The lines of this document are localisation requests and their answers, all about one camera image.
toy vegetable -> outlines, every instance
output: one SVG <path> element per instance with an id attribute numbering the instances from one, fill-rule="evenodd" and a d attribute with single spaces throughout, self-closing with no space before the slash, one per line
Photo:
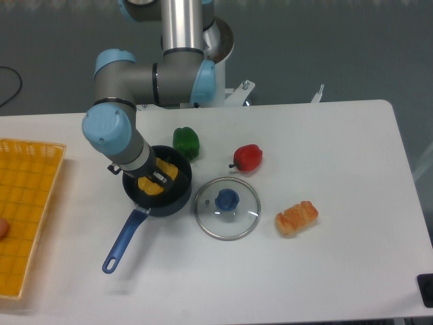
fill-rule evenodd
<path id="1" fill-rule="evenodd" d="M 248 144 L 238 148 L 230 168 L 237 167 L 240 171 L 253 171 L 262 162 L 263 151 L 256 144 Z"/>
<path id="2" fill-rule="evenodd" d="M 173 148 L 184 155 L 188 161 L 193 160 L 198 156 L 200 150 L 197 133 L 190 127 L 175 129 L 173 133 Z"/>

pan handle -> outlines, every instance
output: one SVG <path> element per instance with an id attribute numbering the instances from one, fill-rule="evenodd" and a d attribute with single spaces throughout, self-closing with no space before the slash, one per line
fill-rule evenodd
<path id="1" fill-rule="evenodd" d="M 126 251 L 131 238 L 133 237 L 135 230 L 141 225 L 143 221 L 148 217 L 148 213 L 134 209 L 129 215 L 127 222 L 125 222 L 119 236 L 116 239 L 111 251 L 108 253 L 107 259 L 102 265 L 102 271 L 107 274 L 111 274 L 116 269 Z"/>

pot lid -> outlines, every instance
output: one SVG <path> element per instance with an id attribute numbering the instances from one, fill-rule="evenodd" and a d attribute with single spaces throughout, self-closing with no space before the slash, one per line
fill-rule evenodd
<path id="1" fill-rule="evenodd" d="M 213 238 L 237 240 L 258 223 L 260 200 L 245 181 L 221 177 L 202 186 L 196 196 L 198 225 Z"/>

yellow food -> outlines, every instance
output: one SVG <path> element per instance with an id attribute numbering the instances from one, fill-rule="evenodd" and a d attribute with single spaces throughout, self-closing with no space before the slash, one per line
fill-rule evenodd
<path id="1" fill-rule="evenodd" d="M 156 166 L 158 166 L 164 173 L 166 173 L 173 181 L 177 177 L 179 170 L 173 164 L 163 161 L 159 158 L 156 159 Z M 152 182 L 147 177 L 140 177 L 138 179 L 138 187 L 144 191 L 147 195 L 158 195 L 161 194 L 164 189 L 158 184 Z"/>

black pot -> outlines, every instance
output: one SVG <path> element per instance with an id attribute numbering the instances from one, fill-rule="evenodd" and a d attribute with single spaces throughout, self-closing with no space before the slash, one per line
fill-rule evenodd
<path id="1" fill-rule="evenodd" d="M 111 251 L 102 265 L 102 270 L 111 274 L 117 268 L 123 253 L 128 247 L 135 230 L 149 216 L 166 217 L 182 209 L 191 196 L 192 172 L 188 160 L 168 146 L 152 146 L 155 155 L 173 164 L 179 170 L 172 188 L 157 196 L 148 196 L 139 189 L 138 179 L 123 173 L 123 188 L 138 207 L 134 209 L 119 233 Z"/>

